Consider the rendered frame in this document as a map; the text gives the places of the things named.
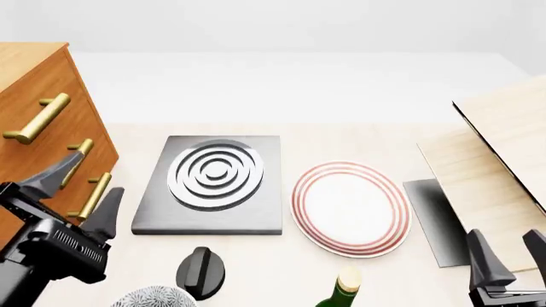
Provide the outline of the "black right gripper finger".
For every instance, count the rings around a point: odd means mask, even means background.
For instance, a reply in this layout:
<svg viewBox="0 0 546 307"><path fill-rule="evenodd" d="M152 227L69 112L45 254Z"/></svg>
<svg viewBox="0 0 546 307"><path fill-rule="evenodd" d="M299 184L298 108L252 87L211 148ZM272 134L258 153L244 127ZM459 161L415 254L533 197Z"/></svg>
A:
<svg viewBox="0 0 546 307"><path fill-rule="evenodd" d="M546 286L546 237L537 229L531 229L523 235L523 240Z"/></svg>
<svg viewBox="0 0 546 307"><path fill-rule="evenodd" d="M466 238L470 257L470 290L505 287L516 281L515 275L503 265L478 229L472 229Z"/></svg>

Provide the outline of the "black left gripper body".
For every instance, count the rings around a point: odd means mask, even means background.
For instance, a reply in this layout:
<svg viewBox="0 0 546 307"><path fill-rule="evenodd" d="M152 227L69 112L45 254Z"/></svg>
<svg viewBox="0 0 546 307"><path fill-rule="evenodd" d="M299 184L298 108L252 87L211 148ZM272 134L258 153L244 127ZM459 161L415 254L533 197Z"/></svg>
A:
<svg viewBox="0 0 546 307"><path fill-rule="evenodd" d="M24 222L0 250L7 261L45 273L52 281L73 277L84 283L104 281L110 245L32 199L14 182L0 184L0 206Z"/></svg>

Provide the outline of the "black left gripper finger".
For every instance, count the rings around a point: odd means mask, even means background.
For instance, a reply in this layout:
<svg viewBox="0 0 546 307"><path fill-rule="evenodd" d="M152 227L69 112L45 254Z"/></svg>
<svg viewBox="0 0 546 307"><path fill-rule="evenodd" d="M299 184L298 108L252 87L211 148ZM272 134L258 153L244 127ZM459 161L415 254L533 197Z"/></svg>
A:
<svg viewBox="0 0 546 307"><path fill-rule="evenodd" d="M124 192L124 188L112 188L97 209L80 224L83 232L98 244L104 245L116 236L117 216Z"/></svg>
<svg viewBox="0 0 546 307"><path fill-rule="evenodd" d="M70 153L45 171L19 182L20 191L33 200L52 199L66 175L81 162L83 157L84 155L79 151Z"/></svg>

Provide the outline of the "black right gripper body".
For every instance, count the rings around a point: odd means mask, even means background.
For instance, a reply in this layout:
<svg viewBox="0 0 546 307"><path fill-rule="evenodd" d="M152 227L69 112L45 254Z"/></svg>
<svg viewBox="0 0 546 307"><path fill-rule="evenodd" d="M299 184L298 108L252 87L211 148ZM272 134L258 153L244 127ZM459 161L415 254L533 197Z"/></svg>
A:
<svg viewBox="0 0 546 307"><path fill-rule="evenodd" d="M473 307L546 307L546 290L509 291L505 287L469 287Z"/></svg>

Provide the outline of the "wooden cabinet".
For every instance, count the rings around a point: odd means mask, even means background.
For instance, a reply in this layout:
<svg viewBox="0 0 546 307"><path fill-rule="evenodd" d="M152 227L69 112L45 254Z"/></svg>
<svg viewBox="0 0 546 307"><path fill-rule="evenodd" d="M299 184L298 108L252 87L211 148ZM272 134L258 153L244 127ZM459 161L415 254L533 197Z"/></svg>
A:
<svg viewBox="0 0 546 307"><path fill-rule="evenodd" d="M12 82L21 78L23 73L29 72L31 68L34 68L34 66L37 64L47 60L47 58L59 50L66 51L67 59L71 64L73 64L74 72L76 73L82 89L86 94L89 106L92 111L95 112L97 122L101 125L101 127L103 127L103 135L112 143L107 129L104 126L102 119L96 110L95 104L93 103L90 94L86 89L84 81L78 72L73 58L69 53L67 43L0 43L0 91L7 89ZM44 201L46 206L53 209L58 214L60 213L57 209L55 209L55 204L57 202L55 197L60 191L61 189L55 194L53 199Z"/></svg>

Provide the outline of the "flat black stove plate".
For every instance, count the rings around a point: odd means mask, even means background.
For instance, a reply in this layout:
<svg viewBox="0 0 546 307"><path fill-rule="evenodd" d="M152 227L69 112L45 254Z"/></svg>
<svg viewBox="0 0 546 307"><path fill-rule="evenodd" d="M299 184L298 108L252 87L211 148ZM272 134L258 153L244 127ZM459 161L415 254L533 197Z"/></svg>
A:
<svg viewBox="0 0 546 307"><path fill-rule="evenodd" d="M279 136L169 136L134 235L281 235Z"/></svg>

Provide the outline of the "black microwave oven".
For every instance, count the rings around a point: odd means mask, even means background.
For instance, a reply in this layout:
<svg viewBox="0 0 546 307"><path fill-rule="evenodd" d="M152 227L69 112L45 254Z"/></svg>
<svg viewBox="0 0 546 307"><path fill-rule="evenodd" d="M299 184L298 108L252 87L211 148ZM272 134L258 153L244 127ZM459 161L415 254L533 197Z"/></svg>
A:
<svg viewBox="0 0 546 307"><path fill-rule="evenodd" d="M522 236L546 235L546 75L452 107L462 123L417 147L462 227L511 272L535 270Z"/></svg>

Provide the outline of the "patterned grey bowl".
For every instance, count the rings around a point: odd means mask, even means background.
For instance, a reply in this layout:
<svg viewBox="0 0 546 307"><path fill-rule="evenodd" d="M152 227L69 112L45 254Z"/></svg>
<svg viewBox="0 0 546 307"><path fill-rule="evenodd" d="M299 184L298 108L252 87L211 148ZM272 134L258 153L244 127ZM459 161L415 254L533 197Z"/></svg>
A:
<svg viewBox="0 0 546 307"><path fill-rule="evenodd" d="M110 307L200 307L182 288L150 286L119 298Z"/></svg>

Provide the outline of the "round black stove knob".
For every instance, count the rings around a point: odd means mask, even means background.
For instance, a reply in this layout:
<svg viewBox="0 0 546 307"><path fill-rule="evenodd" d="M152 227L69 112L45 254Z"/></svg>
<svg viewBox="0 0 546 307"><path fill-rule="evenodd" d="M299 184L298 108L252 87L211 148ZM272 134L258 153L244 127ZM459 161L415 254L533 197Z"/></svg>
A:
<svg viewBox="0 0 546 307"><path fill-rule="evenodd" d="M176 283L196 301L204 301L218 293L225 276L223 260L208 247L201 246L180 263Z"/></svg>

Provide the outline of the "green glass bottle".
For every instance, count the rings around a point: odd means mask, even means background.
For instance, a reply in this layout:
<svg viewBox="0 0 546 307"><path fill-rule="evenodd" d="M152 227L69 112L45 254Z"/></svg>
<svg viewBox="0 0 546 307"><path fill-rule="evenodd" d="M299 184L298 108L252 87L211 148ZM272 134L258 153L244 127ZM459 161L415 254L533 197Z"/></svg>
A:
<svg viewBox="0 0 546 307"><path fill-rule="evenodd" d="M316 307L351 307L361 285L360 269L352 266L344 268L337 275L332 295Z"/></svg>

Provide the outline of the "white plate with red rings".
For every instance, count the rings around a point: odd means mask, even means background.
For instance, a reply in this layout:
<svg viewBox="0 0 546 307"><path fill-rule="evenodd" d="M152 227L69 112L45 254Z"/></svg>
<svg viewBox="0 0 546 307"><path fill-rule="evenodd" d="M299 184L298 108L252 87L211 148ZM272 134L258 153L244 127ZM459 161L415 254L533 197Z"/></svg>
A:
<svg viewBox="0 0 546 307"><path fill-rule="evenodd" d="M294 184L290 210L313 243L347 258L377 258L400 247L412 226L410 202L388 176L368 165L331 161Z"/></svg>

